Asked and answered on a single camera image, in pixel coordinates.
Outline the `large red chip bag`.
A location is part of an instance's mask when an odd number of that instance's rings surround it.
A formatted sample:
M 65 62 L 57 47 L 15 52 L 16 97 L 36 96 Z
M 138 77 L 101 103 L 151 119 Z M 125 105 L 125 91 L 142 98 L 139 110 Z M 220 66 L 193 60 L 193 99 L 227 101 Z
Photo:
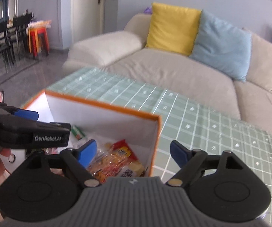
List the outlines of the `large red chip bag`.
M 137 156 L 129 147 L 125 139 L 108 144 L 106 158 L 109 162 L 121 163 L 124 161 L 138 161 Z

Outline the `green snack packet in box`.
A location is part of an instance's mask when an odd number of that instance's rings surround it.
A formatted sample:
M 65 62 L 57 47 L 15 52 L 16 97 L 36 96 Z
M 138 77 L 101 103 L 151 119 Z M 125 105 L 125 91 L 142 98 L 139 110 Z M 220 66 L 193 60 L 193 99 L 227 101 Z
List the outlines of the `green snack packet in box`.
M 71 133 L 75 136 L 77 140 L 81 140 L 83 138 L 86 138 L 85 133 L 77 126 L 72 125 L 71 127 Z

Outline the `orange storage box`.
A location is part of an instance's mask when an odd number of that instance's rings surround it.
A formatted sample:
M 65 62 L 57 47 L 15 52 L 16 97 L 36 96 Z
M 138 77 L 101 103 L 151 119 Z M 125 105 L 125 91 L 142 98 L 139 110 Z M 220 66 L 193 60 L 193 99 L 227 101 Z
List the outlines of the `orange storage box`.
M 43 90 L 22 109 L 35 111 L 42 122 L 66 122 L 104 142 L 125 140 L 152 175 L 161 117 L 88 98 Z

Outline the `green checkered tablecloth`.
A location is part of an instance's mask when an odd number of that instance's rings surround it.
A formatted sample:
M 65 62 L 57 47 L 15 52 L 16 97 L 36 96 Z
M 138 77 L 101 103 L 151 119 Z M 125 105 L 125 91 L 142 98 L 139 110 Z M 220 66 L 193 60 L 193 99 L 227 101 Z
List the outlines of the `green checkered tablecloth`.
M 76 71 L 50 85 L 49 90 L 161 116 L 153 173 L 162 181 L 178 170 L 169 153 L 170 142 L 177 140 L 189 149 L 202 149 L 213 155 L 231 150 L 267 185 L 272 196 L 272 134 L 269 132 L 173 91 L 96 68 Z M 272 200 L 265 221 L 272 226 Z

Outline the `red orange stool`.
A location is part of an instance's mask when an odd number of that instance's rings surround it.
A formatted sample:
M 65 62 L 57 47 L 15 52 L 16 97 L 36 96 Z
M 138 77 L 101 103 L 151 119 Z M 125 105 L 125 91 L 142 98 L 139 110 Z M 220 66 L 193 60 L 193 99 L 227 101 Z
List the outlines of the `red orange stool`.
M 46 27 L 41 26 L 30 28 L 28 30 L 28 37 L 29 37 L 29 51 L 34 59 L 38 57 L 41 48 L 43 48 L 46 56 L 49 55 L 50 47 Z

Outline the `black dining chair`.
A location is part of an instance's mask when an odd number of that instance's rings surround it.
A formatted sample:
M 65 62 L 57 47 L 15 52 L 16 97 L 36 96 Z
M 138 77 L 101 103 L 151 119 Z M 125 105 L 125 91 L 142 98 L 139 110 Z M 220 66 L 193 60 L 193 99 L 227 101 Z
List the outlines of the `black dining chair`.
M 19 44 L 23 43 L 24 50 L 27 50 L 28 46 L 28 35 L 27 28 L 32 20 L 32 13 L 26 13 L 25 15 L 21 15 L 13 18 L 13 26 L 15 28 L 15 43 L 17 46 L 18 58 L 21 60 L 21 51 Z

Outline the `beige sofa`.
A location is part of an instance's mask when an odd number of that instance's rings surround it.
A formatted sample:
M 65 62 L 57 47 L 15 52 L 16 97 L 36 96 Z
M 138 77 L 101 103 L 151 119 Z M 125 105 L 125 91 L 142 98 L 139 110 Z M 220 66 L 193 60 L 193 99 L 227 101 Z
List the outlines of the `beige sofa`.
M 172 90 L 272 134 L 272 93 L 238 82 L 187 56 L 145 47 L 151 17 L 135 15 L 124 30 L 74 43 L 63 64 L 67 76 L 84 67 Z

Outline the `beige cushion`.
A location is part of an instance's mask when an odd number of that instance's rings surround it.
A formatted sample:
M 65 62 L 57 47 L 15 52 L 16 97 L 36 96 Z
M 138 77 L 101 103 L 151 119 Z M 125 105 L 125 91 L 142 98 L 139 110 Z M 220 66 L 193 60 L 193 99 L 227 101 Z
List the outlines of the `beige cushion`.
M 246 81 L 272 93 L 272 43 L 243 27 L 252 39 L 251 58 Z

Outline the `light blue cushion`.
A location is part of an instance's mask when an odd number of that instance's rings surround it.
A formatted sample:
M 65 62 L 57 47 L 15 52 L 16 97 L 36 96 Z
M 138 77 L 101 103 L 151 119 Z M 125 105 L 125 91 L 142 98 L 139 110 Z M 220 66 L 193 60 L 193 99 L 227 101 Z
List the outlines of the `light blue cushion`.
M 190 58 L 233 80 L 246 81 L 252 52 L 251 33 L 210 12 L 201 12 L 198 34 Z

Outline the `white door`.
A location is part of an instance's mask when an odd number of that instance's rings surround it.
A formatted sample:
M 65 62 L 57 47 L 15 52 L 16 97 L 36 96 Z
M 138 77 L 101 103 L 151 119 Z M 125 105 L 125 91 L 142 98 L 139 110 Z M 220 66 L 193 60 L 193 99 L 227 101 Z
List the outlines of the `white door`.
M 96 36 L 103 25 L 104 0 L 71 0 L 72 42 Z

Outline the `yellow cushion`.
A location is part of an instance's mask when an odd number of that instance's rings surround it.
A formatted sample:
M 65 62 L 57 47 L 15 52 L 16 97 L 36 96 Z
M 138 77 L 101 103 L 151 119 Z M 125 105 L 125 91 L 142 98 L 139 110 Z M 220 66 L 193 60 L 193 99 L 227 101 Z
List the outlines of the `yellow cushion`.
M 189 56 L 200 17 L 198 9 L 154 2 L 146 47 Z

